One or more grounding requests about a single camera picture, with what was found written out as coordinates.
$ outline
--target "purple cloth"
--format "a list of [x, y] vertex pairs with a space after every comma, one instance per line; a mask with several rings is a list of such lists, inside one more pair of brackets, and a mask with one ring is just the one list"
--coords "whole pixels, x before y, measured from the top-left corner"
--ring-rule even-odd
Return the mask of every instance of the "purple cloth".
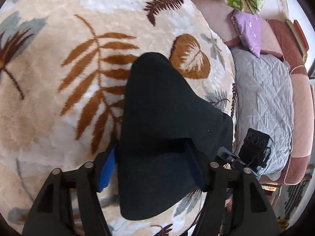
[[252, 15], [235, 10], [231, 20], [243, 45], [260, 57], [262, 22], [259, 13]]

